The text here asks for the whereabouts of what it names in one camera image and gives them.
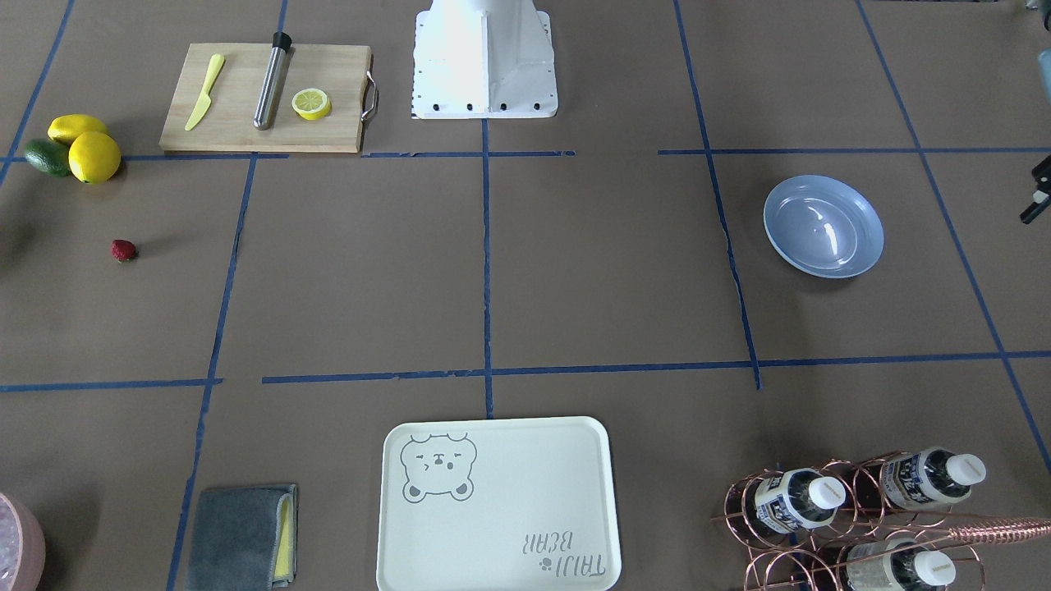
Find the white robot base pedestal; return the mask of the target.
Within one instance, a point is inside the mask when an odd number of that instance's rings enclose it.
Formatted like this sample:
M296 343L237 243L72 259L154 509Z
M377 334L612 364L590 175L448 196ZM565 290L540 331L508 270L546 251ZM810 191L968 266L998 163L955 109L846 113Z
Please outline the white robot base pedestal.
M533 1L433 1L414 33L413 119L557 115L552 23Z

